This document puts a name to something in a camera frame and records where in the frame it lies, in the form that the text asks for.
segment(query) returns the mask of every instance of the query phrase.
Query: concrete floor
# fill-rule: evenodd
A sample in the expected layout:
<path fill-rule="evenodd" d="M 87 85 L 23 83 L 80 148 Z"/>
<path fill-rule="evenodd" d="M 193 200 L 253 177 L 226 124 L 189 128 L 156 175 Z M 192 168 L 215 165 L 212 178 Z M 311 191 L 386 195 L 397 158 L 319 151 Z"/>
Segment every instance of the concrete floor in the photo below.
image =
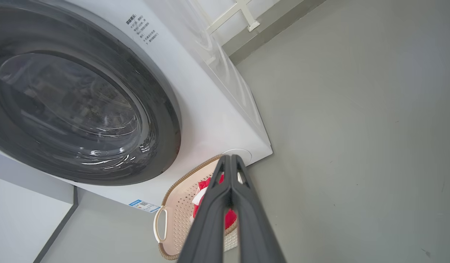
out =
<path fill-rule="evenodd" d="M 327 0 L 238 70 L 274 150 L 249 171 L 288 262 L 450 262 L 450 1 Z M 166 262 L 152 222 L 83 193 L 43 262 Z"/>

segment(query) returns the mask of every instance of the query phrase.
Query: white handle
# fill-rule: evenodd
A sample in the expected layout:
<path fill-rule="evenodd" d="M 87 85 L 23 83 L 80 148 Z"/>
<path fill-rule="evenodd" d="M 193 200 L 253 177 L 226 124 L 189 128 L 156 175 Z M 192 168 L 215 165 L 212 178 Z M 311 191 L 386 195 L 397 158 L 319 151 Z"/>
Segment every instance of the white handle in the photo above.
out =
<path fill-rule="evenodd" d="M 165 235 L 163 239 L 160 238 L 158 234 L 158 217 L 160 217 L 160 213 L 165 211 Z M 158 243 L 163 243 L 166 240 L 166 230 L 168 228 L 168 211 L 166 211 L 166 206 L 162 205 L 161 208 L 156 212 L 155 218 L 153 219 L 153 234 L 155 235 L 155 239 Z"/>

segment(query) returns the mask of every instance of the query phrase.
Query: perforated basket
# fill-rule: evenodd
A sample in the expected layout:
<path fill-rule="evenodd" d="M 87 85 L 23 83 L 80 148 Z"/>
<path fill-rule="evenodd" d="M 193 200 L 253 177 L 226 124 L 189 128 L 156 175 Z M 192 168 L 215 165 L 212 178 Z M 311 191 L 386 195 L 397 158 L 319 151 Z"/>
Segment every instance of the perforated basket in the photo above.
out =
<path fill-rule="evenodd" d="M 221 155 L 215 156 L 200 166 L 184 175 L 166 193 L 162 206 L 156 212 L 153 221 L 153 233 L 161 255 L 168 260 L 179 257 L 181 248 L 186 240 L 191 227 L 190 217 L 193 215 L 194 204 L 192 200 L 196 194 L 198 182 L 205 181 L 211 177 Z M 164 238 L 158 234 L 158 217 L 165 211 L 166 224 Z M 223 251 L 232 249 L 238 245 L 238 234 L 236 227 L 238 221 L 225 229 Z"/>

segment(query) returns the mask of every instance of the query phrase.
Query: front-loading washing machine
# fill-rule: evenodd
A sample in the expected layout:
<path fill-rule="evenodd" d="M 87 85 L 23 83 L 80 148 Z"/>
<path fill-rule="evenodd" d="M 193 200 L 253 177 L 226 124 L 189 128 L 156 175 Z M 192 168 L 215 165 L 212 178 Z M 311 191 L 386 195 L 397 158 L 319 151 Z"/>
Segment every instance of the front-loading washing machine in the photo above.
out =
<path fill-rule="evenodd" d="M 155 211 L 225 152 L 250 164 L 272 150 L 249 87 L 192 4 L 0 0 L 1 154 Z"/>

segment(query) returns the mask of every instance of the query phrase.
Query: dark gray trim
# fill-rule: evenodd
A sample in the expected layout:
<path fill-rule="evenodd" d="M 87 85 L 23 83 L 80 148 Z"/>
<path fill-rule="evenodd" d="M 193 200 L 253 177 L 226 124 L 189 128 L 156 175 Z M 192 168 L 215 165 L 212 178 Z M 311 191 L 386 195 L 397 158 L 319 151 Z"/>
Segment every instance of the dark gray trim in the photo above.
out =
<path fill-rule="evenodd" d="M 247 28 L 223 45 L 230 60 L 238 65 L 251 53 L 267 43 L 295 21 L 302 18 L 325 0 L 280 0 L 265 11 L 257 21 L 260 25 L 249 32 Z"/>
<path fill-rule="evenodd" d="M 51 248 L 51 245 L 54 243 L 54 241 L 56 240 L 56 238 L 59 235 L 59 233 L 63 230 L 63 228 L 66 225 L 66 223 L 69 221 L 71 216 L 74 214 L 74 212 L 76 211 L 77 207 L 78 207 L 78 193 L 77 193 L 77 187 L 74 186 L 74 204 L 69 209 L 67 214 L 64 216 L 64 218 L 62 219 L 61 223 L 59 223 L 57 228 L 54 230 L 53 234 L 49 237 L 48 241 L 46 242 L 44 247 L 41 249 L 41 251 L 39 252 L 38 256 L 36 256 L 36 258 L 33 261 L 33 263 L 40 263 L 41 260 L 45 257 L 46 253 L 49 251 L 49 248 Z"/>

